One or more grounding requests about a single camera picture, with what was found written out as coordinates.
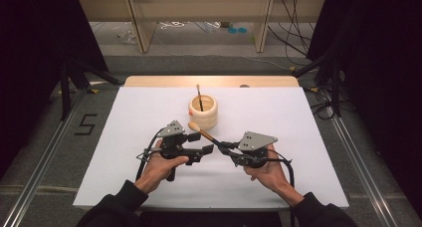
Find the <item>blue object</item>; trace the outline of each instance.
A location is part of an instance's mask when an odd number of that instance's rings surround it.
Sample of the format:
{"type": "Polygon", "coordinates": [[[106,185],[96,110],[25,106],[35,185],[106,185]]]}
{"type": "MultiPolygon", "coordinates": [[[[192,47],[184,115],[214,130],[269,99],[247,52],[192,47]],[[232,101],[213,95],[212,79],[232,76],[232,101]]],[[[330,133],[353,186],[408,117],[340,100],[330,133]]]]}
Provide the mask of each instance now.
{"type": "Polygon", "coordinates": [[[237,32],[236,28],[229,28],[230,34],[235,34],[237,32]]]}
{"type": "Polygon", "coordinates": [[[246,31],[247,31],[247,29],[246,28],[243,28],[243,27],[241,27],[241,28],[238,29],[238,32],[239,33],[246,33],[246,31]]]}

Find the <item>wooden stick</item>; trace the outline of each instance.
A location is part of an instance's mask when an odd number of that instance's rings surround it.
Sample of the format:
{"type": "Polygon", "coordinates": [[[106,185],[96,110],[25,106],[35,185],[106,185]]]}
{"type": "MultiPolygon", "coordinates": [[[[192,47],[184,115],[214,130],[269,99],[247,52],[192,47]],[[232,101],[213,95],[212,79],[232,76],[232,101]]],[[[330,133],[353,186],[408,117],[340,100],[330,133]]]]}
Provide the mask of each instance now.
{"type": "Polygon", "coordinates": [[[196,90],[198,91],[199,106],[201,107],[201,111],[204,112],[204,107],[202,107],[201,93],[199,92],[199,85],[196,85],[196,90]]]}
{"type": "Polygon", "coordinates": [[[214,137],[212,137],[205,130],[201,129],[201,127],[199,127],[199,125],[196,122],[190,121],[189,124],[188,124],[188,126],[192,130],[195,130],[195,131],[198,131],[199,133],[201,133],[201,135],[203,135],[205,138],[209,139],[214,144],[216,144],[216,145],[219,145],[220,144],[220,141],[218,141],[217,139],[215,139],[214,137]]]}

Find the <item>black curtain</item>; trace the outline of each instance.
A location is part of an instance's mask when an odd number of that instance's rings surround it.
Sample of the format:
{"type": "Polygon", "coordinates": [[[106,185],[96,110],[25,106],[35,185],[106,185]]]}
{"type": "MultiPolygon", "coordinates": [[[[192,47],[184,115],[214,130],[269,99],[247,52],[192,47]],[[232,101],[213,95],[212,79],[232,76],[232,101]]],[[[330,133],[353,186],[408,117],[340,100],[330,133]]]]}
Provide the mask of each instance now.
{"type": "Polygon", "coordinates": [[[0,177],[28,137],[68,58],[106,71],[79,0],[0,0],[0,177]]]}
{"type": "MultiPolygon", "coordinates": [[[[422,218],[422,0],[371,0],[340,66],[376,149],[422,218]]],[[[326,0],[309,58],[323,54],[350,0],[326,0]]]]}

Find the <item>black sleeve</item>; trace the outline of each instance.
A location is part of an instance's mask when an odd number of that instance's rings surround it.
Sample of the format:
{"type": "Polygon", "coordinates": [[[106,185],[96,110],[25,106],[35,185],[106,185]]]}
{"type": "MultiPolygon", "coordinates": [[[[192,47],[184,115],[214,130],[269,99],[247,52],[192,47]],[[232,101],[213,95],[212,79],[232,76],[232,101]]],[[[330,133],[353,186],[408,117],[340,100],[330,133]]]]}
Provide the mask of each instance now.
{"type": "Polygon", "coordinates": [[[148,198],[130,181],[126,181],[116,195],[107,195],[88,211],[77,226],[139,226],[134,211],[148,198]]]}
{"type": "Polygon", "coordinates": [[[301,227],[357,227],[344,211],[333,204],[322,205],[311,192],[292,211],[301,227]]]}

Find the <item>white tabletop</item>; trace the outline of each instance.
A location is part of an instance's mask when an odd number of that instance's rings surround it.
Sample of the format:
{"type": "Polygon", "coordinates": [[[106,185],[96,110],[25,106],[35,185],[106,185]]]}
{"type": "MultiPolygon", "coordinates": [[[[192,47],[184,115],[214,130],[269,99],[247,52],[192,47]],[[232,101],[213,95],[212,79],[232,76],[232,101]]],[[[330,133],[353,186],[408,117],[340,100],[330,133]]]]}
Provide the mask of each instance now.
{"type": "MultiPolygon", "coordinates": [[[[220,141],[239,141],[247,130],[278,138],[276,151],[292,159],[296,189],[313,192],[322,204],[348,207],[301,88],[201,88],[219,105],[217,125],[208,132],[220,141]]],[[[134,181],[136,156],[153,136],[174,119],[188,127],[188,102],[194,88],[120,88],[96,152],[84,177],[75,206],[90,208],[124,181],[134,181]]],[[[202,137],[185,148],[211,144],[202,137]]],[[[251,181],[231,158],[214,152],[192,166],[177,168],[173,182],[162,181],[141,209],[178,211],[270,211],[288,208],[277,194],[251,181]]]]}

